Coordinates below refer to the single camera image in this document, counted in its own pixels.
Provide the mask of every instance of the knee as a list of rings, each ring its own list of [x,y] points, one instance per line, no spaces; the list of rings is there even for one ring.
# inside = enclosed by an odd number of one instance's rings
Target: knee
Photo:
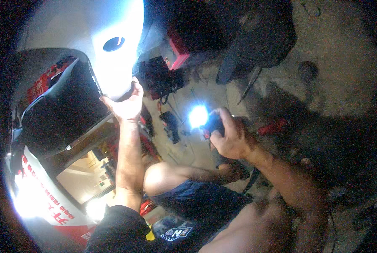
[[[159,192],[159,190],[165,185],[170,170],[170,165],[166,162],[153,164],[146,170],[144,177],[144,190],[149,196],[162,193]]]

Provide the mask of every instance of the cable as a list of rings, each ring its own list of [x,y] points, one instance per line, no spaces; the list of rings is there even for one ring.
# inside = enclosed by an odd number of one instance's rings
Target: cable
[[[333,231],[335,233],[335,238],[333,239],[333,246],[332,246],[332,250],[331,250],[331,253],[333,253],[333,251],[335,250],[336,241],[338,240],[338,231],[336,230],[335,221],[333,220],[333,215],[332,215],[331,210],[329,210],[329,215],[331,216]]]

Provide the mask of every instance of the dark shorts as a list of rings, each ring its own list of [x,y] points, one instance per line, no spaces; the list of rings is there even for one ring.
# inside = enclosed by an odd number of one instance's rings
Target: dark shorts
[[[213,232],[212,240],[252,200],[226,187],[208,182],[186,180],[176,188],[160,195],[151,196],[166,211],[208,226]]]

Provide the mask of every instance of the hand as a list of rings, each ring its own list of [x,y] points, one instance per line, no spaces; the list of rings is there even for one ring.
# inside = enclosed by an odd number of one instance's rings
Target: hand
[[[218,131],[213,131],[210,137],[211,143],[216,147],[218,153],[227,158],[247,158],[256,144],[240,120],[235,120],[226,108],[218,108],[211,114],[218,114],[225,128],[225,137]]]
[[[127,100],[116,103],[106,96],[100,97],[100,100],[114,114],[119,122],[126,120],[136,123],[141,114],[144,90],[136,77],[132,78],[131,84],[133,85],[134,90],[132,91],[131,97]]]

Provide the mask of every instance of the black sleeve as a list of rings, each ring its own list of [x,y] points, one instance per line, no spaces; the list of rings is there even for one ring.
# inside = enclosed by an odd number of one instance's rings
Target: black sleeve
[[[126,206],[106,206],[105,215],[96,227],[85,252],[141,252],[149,246],[150,232],[145,220]]]

